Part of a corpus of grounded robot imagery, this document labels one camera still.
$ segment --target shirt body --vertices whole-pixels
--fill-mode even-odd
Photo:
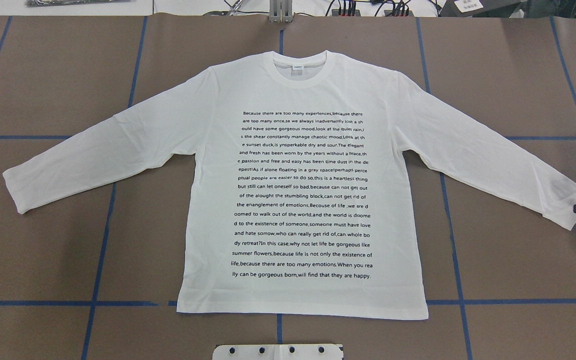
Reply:
[[[398,71],[211,66],[4,173],[20,213],[195,154],[177,310],[428,318],[403,151],[570,229],[576,184]]]

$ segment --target white label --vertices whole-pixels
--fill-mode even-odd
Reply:
[[[462,13],[484,8],[480,0],[454,0],[454,4]]]

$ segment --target neckline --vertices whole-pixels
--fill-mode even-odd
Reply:
[[[328,77],[335,63],[334,53],[328,50],[308,57],[289,57],[278,54],[275,51],[269,51],[265,53],[264,60],[266,69],[272,79],[282,85],[294,89],[303,89],[319,84],[322,80]],[[322,69],[310,79],[290,80],[279,73],[279,70],[277,70],[277,67],[275,66],[275,62],[290,66],[307,66],[313,64],[323,64],[323,66]]]

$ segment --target white long-sleeve t-shirt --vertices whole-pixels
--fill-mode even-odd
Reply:
[[[3,173],[23,214],[195,155],[177,310],[427,319],[403,151],[570,230],[576,183],[398,71],[211,66]]]

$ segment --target sleeve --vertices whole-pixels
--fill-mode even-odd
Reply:
[[[400,73],[388,92],[396,94],[386,106],[398,150],[414,150],[432,170],[573,228],[572,180]]]
[[[19,214],[194,154],[210,130],[216,84],[208,68],[7,169]]]

